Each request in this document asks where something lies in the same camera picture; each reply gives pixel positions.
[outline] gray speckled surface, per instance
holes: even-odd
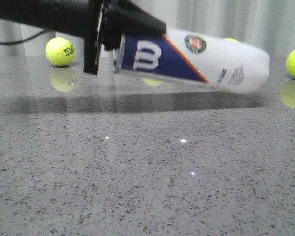
[[[0,236],[295,236],[284,59],[250,95],[82,71],[0,57]]]

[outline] black cable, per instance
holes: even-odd
[[[15,44],[24,43],[24,42],[26,42],[26,41],[29,41],[29,40],[32,40],[32,39],[36,38],[37,36],[40,36],[40,35],[43,34],[43,33],[48,32],[48,31],[49,31],[48,29],[44,29],[43,31],[38,32],[37,34],[34,34],[33,36],[31,36],[31,37],[29,37],[29,38],[26,38],[26,39],[23,39],[23,40],[19,40],[19,41],[0,42],[0,45],[8,46],[8,45],[15,45]]]

